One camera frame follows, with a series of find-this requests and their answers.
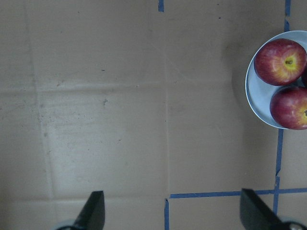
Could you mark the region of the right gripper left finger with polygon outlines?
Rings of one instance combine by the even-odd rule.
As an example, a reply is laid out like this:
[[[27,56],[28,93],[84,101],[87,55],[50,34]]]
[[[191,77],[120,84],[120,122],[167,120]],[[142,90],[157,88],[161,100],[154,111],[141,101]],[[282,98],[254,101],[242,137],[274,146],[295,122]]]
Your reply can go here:
[[[73,230],[102,230],[105,225],[105,198],[103,191],[89,196],[72,225]]]

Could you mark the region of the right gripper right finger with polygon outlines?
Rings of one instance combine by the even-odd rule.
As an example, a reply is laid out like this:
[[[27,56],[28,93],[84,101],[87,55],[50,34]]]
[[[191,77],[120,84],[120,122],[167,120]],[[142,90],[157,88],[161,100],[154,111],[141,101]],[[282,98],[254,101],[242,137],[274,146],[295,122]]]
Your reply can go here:
[[[282,221],[252,189],[241,190],[239,215],[246,230],[306,230],[296,221]]]

